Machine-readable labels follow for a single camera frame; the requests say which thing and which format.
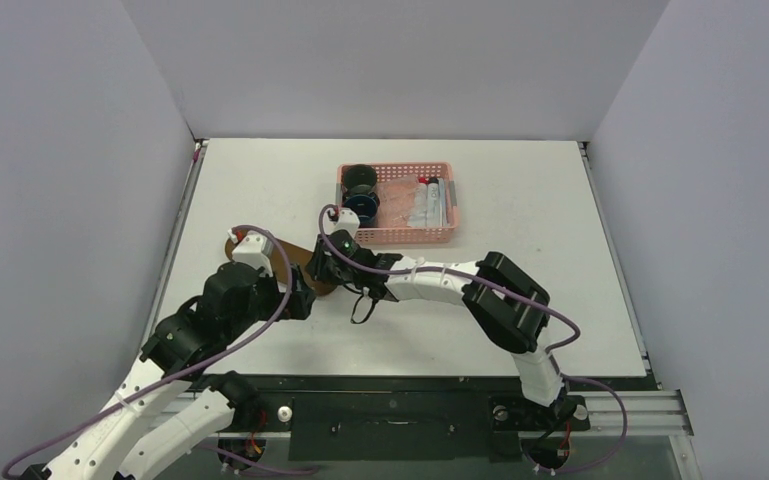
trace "white tabletop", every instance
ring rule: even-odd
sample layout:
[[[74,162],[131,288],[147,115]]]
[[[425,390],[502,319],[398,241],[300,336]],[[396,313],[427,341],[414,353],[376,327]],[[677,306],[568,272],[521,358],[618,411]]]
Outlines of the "white tabletop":
[[[581,338],[556,352],[565,373],[645,374],[575,142],[211,139],[159,318],[201,293],[204,280],[227,261],[229,227],[258,225],[312,250],[316,216],[334,200],[338,165],[421,161],[452,164],[461,225],[448,244],[388,251],[441,262],[502,252],[549,292],[552,307],[581,327]],[[517,374],[510,354],[486,338],[465,308],[381,302],[369,322],[351,325],[354,301],[342,289],[320,298],[308,320],[277,323],[208,371]],[[557,341],[569,330],[554,320],[543,335]]]

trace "plastic basket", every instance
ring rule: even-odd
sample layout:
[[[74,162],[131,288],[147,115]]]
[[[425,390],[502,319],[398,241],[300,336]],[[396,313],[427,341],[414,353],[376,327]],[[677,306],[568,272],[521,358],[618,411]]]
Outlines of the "plastic basket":
[[[340,165],[337,169],[337,204],[341,204],[342,190],[340,182],[343,171],[353,164]],[[437,177],[446,183],[446,227],[397,227],[397,228],[361,228],[355,235],[358,243],[366,245],[384,245],[395,243],[446,243],[452,239],[460,223],[455,178],[452,166],[446,162],[434,163],[370,163],[378,175],[378,184],[397,180],[407,175],[417,177]]]

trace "gray wall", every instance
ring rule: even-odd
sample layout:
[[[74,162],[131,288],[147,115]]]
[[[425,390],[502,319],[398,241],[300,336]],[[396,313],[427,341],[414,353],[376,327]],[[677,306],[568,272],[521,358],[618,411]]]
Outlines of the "gray wall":
[[[196,136],[589,139],[667,0],[124,0]]]
[[[117,0],[0,1],[0,468],[126,372],[192,147]]]
[[[769,478],[769,2],[672,0],[590,154],[703,473]]]

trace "pink basket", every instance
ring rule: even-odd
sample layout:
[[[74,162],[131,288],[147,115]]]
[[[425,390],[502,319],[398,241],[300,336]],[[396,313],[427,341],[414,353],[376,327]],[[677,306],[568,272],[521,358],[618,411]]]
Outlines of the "pink basket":
[[[458,202],[455,194],[455,178],[452,166],[446,162],[435,163],[370,163],[370,167],[378,174],[378,184],[397,180],[408,175],[417,177],[437,177],[446,183],[446,217],[447,227],[394,227],[394,228],[361,228],[355,235],[358,243],[366,245],[383,245],[392,243],[446,243],[452,239],[455,229],[460,223]],[[352,165],[340,165],[337,169],[337,204],[342,198],[340,183],[343,172]]]

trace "white wall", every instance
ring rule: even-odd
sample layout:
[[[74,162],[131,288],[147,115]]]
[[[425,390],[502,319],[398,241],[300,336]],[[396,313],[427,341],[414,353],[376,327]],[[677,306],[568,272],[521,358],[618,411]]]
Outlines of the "white wall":
[[[667,0],[124,0],[196,136],[589,139]]]
[[[0,468],[124,375],[192,148],[118,1],[0,1]]]
[[[590,155],[705,478],[769,478],[769,1],[672,0]]]

